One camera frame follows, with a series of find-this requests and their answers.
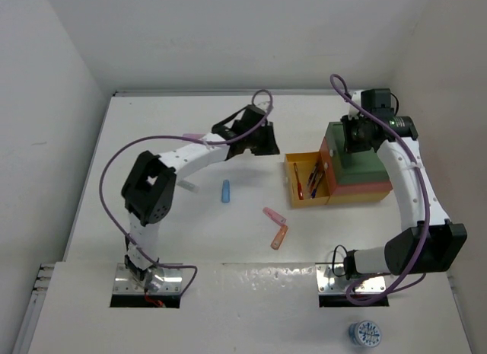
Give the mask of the magenta gel pen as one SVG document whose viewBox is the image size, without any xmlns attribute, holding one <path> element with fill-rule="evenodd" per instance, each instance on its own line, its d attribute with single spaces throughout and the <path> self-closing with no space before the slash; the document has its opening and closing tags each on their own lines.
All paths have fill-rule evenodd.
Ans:
<svg viewBox="0 0 487 354">
<path fill-rule="evenodd" d="M 319 179 L 321 178 L 321 175 L 323 173 L 323 167 L 322 166 L 317 166 L 315 172 L 314 172 L 314 176 L 313 176 L 313 179 L 310 183 L 310 191 L 312 192 L 315 188 L 315 186 L 317 185 Z"/>
</svg>

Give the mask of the yellow drawer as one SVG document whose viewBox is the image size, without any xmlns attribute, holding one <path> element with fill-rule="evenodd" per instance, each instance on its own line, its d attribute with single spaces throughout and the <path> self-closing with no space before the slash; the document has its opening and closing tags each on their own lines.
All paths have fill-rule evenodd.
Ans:
<svg viewBox="0 0 487 354">
<path fill-rule="evenodd" d="M 304 153 L 287 153 L 285 155 L 285 172 L 288 178 L 289 202 L 292 208 L 297 209 L 314 206 L 325 206 L 329 202 L 330 191 L 329 187 L 327 186 L 324 168 L 321 178 L 318 181 L 320 182 L 320 185 L 318 186 L 316 197 L 314 199 L 310 198 L 311 191 L 310 187 L 307 187 L 307 179 L 316 161 L 319 161 L 319 166 L 323 167 L 322 160 L 318 151 Z M 299 178 L 303 188 L 304 200 L 299 200 L 298 198 L 298 190 L 294 175 L 293 163 L 297 163 L 298 165 Z"/>
</svg>

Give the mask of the red pen with clip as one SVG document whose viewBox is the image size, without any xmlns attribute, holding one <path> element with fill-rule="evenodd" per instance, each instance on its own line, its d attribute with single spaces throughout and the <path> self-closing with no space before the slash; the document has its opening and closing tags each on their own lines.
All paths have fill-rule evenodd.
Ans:
<svg viewBox="0 0 487 354">
<path fill-rule="evenodd" d="M 301 185 L 301 181 L 299 178 L 299 171 L 298 171 L 298 165 L 297 163 L 293 163 L 293 168 L 294 168 L 294 175 L 297 183 L 297 190 L 298 190 L 298 198 L 299 200 L 304 200 L 304 193 L 303 193 L 303 188 Z"/>
</svg>

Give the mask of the purple highlighter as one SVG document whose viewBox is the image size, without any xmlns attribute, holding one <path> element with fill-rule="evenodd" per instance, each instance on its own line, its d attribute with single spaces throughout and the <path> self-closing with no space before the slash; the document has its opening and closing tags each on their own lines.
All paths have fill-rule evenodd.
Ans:
<svg viewBox="0 0 487 354">
<path fill-rule="evenodd" d="M 195 133 L 185 133 L 182 135 L 182 137 L 188 138 L 188 139 L 201 139 L 205 136 L 205 134 L 195 134 Z"/>
</svg>

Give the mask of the red gel pen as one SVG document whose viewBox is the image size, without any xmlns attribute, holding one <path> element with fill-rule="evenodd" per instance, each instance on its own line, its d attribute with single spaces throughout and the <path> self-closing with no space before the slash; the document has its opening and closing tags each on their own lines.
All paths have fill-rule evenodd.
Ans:
<svg viewBox="0 0 487 354">
<path fill-rule="evenodd" d="M 308 188 L 312 184 L 318 168 L 319 168 L 319 161 L 316 161 L 315 164 L 314 164 L 314 166 L 313 166 L 313 168 L 312 168 L 312 171 L 310 172 L 310 175 L 309 175 L 309 177 L 307 179 L 307 187 Z"/>
</svg>

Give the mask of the blue ballpoint pen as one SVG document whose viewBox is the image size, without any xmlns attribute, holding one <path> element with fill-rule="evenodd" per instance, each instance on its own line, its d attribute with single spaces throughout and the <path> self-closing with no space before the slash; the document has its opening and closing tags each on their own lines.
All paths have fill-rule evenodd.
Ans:
<svg viewBox="0 0 487 354">
<path fill-rule="evenodd" d="M 311 199 L 314 199 L 316 197 L 316 194 L 317 194 L 317 190 L 318 190 L 318 186 L 320 185 L 320 182 L 317 182 L 315 187 L 313 188 L 312 192 L 311 192 L 311 195 L 310 195 L 310 198 Z"/>
</svg>

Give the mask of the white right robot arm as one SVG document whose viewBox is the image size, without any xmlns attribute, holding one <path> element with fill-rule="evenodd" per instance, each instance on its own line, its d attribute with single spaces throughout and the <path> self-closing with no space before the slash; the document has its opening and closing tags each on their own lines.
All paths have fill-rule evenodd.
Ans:
<svg viewBox="0 0 487 354">
<path fill-rule="evenodd" d="M 384 165 L 399 206 L 402 231 L 384 246 L 351 250 L 344 259 L 347 279 L 374 274 L 399 276 L 450 269 L 466 242 L 464 224 L 454 223 L 436 197 L 419 150 L 412 119 L 397 116 L 388 89 L 356 91 L 354 102 L 387 124 L 384 129 L 355 110 L 341 118 L 344 149 L 352 154 L 374 151 Z"/>
</svg>

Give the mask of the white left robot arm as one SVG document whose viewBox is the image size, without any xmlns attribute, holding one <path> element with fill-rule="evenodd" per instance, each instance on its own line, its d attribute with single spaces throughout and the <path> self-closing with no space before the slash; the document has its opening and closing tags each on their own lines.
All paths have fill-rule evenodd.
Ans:
<svg viewBox="0 0 487 354">
<path fill-rule="evenodd" d="M 181 148 L 139 154 L 121 191 L 130 223 L 125 265 L 139 282 L 155 267 L 158 230 L 172 206 L 177 182 L 246 150 L 255 156 L 280 153 L 267 116 L 266 111 L 249 104 L 202 137 L 186 137 L 188 144 Z"/>
</svg>

